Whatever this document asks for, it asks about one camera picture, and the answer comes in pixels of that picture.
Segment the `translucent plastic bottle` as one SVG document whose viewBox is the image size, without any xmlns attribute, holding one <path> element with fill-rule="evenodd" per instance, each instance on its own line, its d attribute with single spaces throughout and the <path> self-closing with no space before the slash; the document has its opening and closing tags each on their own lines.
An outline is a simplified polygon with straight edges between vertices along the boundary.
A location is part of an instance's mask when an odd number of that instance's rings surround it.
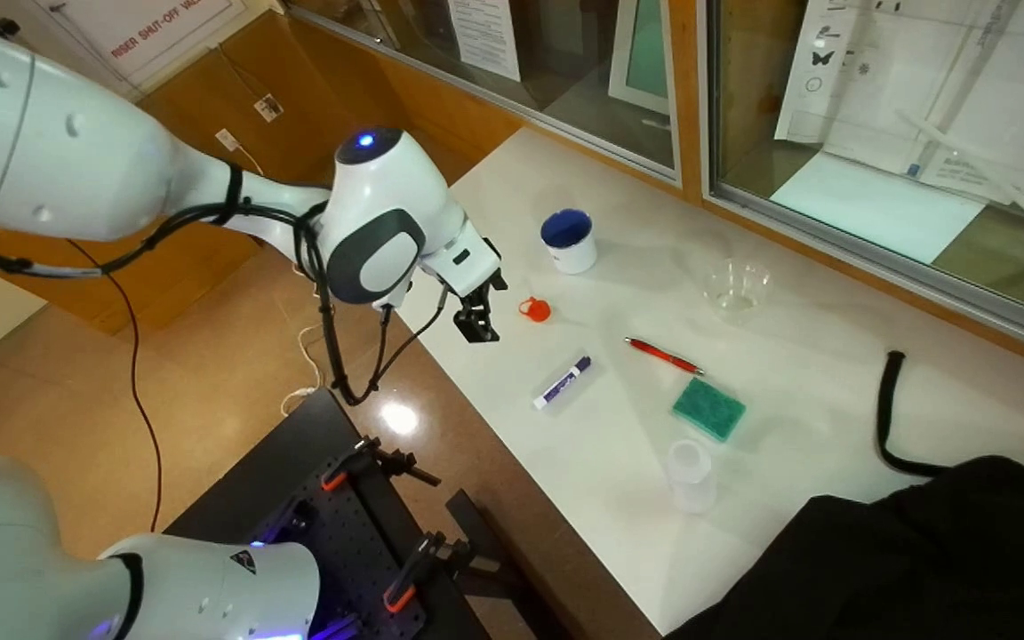
<svg viewBox="0 0 1024 640">
<path fill-rule="evenodd" d="M 700 515 L 716 503 L 714 461 L 706 447 L 694 440 L 678 440 L 670 445 L 665 474 L 672 502 L 684 513 Z"/>
</svg>

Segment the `purple and white marker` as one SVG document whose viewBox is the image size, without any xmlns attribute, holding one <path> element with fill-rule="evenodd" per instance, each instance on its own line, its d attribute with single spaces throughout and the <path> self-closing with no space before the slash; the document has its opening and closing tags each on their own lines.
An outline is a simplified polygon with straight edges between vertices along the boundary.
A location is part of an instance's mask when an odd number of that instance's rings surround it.
<svg viewBox="0 0 1024 640">
<path fill-rule="evenodd" d="M 544 390 L 540 396 L 532 400 L 534 409 L 543 410 L 546 406 L 552 406 L 556 399 L 590 367 L 592 367 L 592 356 L 582 356 L 572 367 L 569 367 Z"/>
</svg>

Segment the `white cup with blue inside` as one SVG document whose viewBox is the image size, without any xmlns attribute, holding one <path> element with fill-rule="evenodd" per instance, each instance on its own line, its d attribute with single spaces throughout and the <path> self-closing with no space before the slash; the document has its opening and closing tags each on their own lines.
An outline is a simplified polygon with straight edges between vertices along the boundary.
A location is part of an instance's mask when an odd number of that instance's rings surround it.
<svg viewBox="0 0 1024 640">
<path fill-rule="evenodd" d="M 541 223 L 540 240 L 551 255 L 553 266 L 566 275 L 584 273 L 597 263 L 593 220 L 578 208 L 564 208 L 549 215 Z"/>
</svg>

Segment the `black and orange clamp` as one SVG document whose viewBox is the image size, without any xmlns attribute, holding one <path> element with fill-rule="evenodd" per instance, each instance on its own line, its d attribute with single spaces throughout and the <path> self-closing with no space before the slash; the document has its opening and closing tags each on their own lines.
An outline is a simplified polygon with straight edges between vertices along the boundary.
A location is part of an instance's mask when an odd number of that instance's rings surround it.
<svg viewBox="0 0 1024 640">
<path fill-rule="evenodd" d="M 399 449 L 387 452 L 382 449 L 380 438 L 362 436 L 361 440 L 326 465 L 318 486 L 325 492 L 337 490 L 349 480 L 352 469 L 362 465 L 362 462 L 374 463 L 387 478 L 410 476 L 431 487 L 442 483 L 442 478 L 416 465 L 413 453 Z"/>
<path fill-rule="evenodd" d="M 382 604 L 390 615 L 399 614 L 416 595 L 419 584 L 436 568 L 456 575 L 472 565 L 476 550 L 466 540 L 447 542 L 443 532 L 426 532 L 406 557 L 401 570 L 382 593 Z"/>
</svg>

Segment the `red pen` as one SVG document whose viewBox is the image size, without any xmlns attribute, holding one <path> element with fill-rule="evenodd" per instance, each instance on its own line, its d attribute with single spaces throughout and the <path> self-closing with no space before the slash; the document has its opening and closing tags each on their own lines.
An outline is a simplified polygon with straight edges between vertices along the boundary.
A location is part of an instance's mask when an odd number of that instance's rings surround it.
<svg viewBox="0 0 1024 640">
<path fill-rule="evenodd" d="M 623 341 L 625 341 L 625 343 L 631 348 L 636 349 L 636 351 L 654 357 L 654 359 L 659 359 L 662 362 L 669 364 L 671 367 L 675 367 L 678 370 L 683 370 L 683 372 L 691 374 L 691 376 L 706 376 L 706 370 L 700 368 L 698 364 L 685 359 L 685 357 L 681 357 L 671 351 L 667 351 L 658 345 L 651 344 L 650 341 L 637 339 L 636 337 L 625 337 Z"/>
</svg>

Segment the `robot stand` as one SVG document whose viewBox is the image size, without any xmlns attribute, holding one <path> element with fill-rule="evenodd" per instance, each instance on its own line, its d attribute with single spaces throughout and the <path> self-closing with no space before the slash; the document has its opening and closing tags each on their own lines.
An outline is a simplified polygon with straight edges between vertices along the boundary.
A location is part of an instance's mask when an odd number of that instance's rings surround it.
<svg viewBox="0 0 1024 640">
<path fill-rule="evenodd" d="M 315 393 L 293 410 L 166 534 L 217 543 L 295 542 L 316 557 L 322 587 L 308 640 L 490 640 L 469 596 L 507 600 L 535 640 L 572 640 L 504 546 L 494 520 L 464 490 L 446 502 L 462 539 L 476 550 L 456 575 L 430 572 L 399 614 L 382 593 L 426 531 L 374 463 L 352 469 L 337 490 L 318 479 L 328 463 L 362 435 L 331 393 Z"/>
</svg>

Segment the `green sponge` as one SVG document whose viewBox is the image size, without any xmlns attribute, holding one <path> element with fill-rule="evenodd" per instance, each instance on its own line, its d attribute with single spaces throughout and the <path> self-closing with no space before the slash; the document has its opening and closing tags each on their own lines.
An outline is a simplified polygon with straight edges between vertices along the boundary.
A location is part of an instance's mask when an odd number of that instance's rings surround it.
<svg viewBox="0 0 1024 640">
<path fill-rule="evenodd" d="M 739 398 L 693 377 L 671 406 L 676 417 L 684 419 L 717 442 L 727 442 L 746 408 Z"/>
</svg>

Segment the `window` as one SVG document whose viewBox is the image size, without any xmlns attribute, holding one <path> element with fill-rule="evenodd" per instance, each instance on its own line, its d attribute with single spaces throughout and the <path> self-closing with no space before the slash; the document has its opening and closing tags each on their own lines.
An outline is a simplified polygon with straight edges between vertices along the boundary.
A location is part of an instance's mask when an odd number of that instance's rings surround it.
<svg viewBox="0 0 1024 640">
<path fill-rule="evenodd" d="M 708 199 L 1024 343 L 1024 0 L 703 0 Z"/>
<path fill-rule="evenodd" d="M 667 0 L 285 0 L 329 29 L 680 183 Z"/>
</svg>

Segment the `clear plastic cup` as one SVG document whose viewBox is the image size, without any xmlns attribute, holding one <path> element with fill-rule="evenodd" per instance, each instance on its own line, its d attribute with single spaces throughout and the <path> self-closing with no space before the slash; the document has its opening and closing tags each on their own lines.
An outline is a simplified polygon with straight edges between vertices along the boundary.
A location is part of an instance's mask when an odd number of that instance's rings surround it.
<svg viewBox="0 0 1024 640">
<path fill-rule="evenodd" d="M 723 260 L 703 276 L 703 296 L 726 319 L 744 319 L 763 306 L 772 291 L 772 272 L 746 260 Z"/>
</svg>

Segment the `white paper notice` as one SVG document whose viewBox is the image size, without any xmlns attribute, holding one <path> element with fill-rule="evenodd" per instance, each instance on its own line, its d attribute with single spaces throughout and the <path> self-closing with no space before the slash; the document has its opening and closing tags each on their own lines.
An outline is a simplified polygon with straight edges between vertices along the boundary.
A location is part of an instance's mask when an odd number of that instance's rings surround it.
<svg viewBox="0 0 1024 640">
<path fill-rule="evenodd" d="M 508 80 L 523 80 L 509 0 L 447 0 L 447 5 L 460 60 Z"/>
</svg>

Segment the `white sign with red text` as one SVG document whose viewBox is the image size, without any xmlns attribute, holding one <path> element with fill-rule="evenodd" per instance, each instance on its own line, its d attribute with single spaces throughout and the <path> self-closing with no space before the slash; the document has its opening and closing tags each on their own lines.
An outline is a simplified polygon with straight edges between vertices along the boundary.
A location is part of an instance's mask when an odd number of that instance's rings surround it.
<svg viewBox="0 0 1024 640">
<path fill-rule="evenodd" d="M 126 86 L 146 81 L 245 11 L 244 0 L 31 1 L 87 60 Z"/>
</svg>

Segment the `black cloth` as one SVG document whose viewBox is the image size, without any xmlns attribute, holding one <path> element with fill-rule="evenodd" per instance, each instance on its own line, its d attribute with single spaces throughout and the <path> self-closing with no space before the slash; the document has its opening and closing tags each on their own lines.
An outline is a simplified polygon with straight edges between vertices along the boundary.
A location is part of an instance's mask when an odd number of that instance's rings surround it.
<svg viewBox="0 0 1024 640">
<path fill-rule="evenodd" d="M 870 503 L 809 499 L 666 640 L 1024 640 L 1024 465 L 985 455 Z"/>
</svg>

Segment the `white poster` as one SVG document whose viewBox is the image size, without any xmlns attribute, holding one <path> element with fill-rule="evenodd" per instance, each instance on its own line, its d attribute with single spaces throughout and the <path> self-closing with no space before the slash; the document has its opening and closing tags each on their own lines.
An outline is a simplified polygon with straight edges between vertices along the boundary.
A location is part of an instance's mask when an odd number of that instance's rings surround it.
<svg viewBox="0 0 1024 640">
<path fill-rule="evenodd" d="M 1024 211 L 1024 0 L 809 0 L 773 135 Z"/>
</svg>

